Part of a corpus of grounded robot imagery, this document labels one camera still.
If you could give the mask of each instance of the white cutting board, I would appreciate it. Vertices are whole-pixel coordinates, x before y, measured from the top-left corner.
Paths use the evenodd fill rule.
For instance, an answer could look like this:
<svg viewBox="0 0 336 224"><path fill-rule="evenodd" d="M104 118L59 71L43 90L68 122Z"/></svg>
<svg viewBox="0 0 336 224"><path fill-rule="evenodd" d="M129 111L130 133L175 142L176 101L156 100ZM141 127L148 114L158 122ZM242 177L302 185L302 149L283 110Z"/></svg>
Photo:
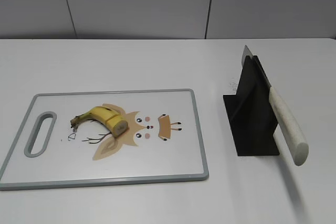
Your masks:
<svg viewBox="0 0 336 224"><path fill-rule="evenodd" d="M138 113L129 123L132 139L125 141L134 144L122 144L118 151L101 155L111 135L97 144L98 140L84 140L109 131L87 121L74 134L70 120L104 103L126 114ZM32 128L46 111L57 115L47 148L39 156L27 157L24 149ZM171 123L181 123L171 125L181 130L171 130L166 141L158 136L162 114L169 115ZM208 170L194 93L183 89L36 95L1 174L2 190L204 180Z"/></svg>

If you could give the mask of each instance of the banana peel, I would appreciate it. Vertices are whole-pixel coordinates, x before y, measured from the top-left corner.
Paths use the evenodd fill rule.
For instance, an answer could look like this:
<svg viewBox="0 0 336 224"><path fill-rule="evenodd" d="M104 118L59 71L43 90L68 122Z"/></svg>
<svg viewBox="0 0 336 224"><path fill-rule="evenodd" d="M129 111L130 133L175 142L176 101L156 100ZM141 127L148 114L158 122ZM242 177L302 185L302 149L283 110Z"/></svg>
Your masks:
<svg viewBox="0 0 336 224"><path fill-rule="evenodd" d="M79 124L86 120L97 120L102 123L113 135L118 137L128 129L128 122L116 110L106 106L96 106L88 112L75 116L71 121L71 128L77 129Z"/></svg>

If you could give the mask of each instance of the white table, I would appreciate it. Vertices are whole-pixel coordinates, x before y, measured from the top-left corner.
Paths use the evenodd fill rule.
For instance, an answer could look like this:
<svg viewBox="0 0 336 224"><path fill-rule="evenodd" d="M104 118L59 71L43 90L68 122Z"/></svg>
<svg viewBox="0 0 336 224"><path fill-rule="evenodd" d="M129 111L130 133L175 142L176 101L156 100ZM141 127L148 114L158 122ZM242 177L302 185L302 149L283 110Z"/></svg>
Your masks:
<svg viewBox="0 0 336 224"><path fill-rule="evenodd" d="M307 137L301 167L279 129L281 156L236 155L222 95L244 45ZM3 191L1 223L335 223L335 69L331 39L0 40L1 163L36 93L191 88L209 168L203 182Z"/></svg>

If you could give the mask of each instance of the white knife handle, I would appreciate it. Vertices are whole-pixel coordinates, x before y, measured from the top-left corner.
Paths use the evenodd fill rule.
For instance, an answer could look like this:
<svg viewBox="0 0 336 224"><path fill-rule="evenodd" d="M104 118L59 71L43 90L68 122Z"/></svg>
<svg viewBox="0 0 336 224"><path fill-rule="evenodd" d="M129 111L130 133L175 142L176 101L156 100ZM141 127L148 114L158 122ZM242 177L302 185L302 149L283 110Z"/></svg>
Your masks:
<svg viewBox="0 0 336 224"><path fill-rule="evenodd" d="M302 165L307 159L309 146L299 124L284 100L273 87L269 90L268 100L278 120L294 163L297 166Z"/></svg>

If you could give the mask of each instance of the gray wall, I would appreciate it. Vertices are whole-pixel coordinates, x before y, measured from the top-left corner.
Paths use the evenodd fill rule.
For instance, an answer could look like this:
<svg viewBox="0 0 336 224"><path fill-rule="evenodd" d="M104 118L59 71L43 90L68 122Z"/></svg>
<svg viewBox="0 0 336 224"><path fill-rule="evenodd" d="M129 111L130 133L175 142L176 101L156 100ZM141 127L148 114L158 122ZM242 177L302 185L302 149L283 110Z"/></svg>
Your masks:
<svg viewBox="0 0 336 224"><path fill-rule="evenodd" d="M68 0L78 38L204 38L209 0Z"/></svg>
<svg viewBox="0 0 336 224"><path fill-rule="evenodd" d="M334 38L336 0L212 0L207 38Z"/></svg>
<svg viewBox="0 0 336 224"><path fill-rule="evenodd" d="M0 38L334 38L334 2L0 0Z"/></svg>
<svg viewBox="0 0 336 224"><path fill-rule="evenodd" d="M75 38L66 0L0 0L0 38Z"/></svg>

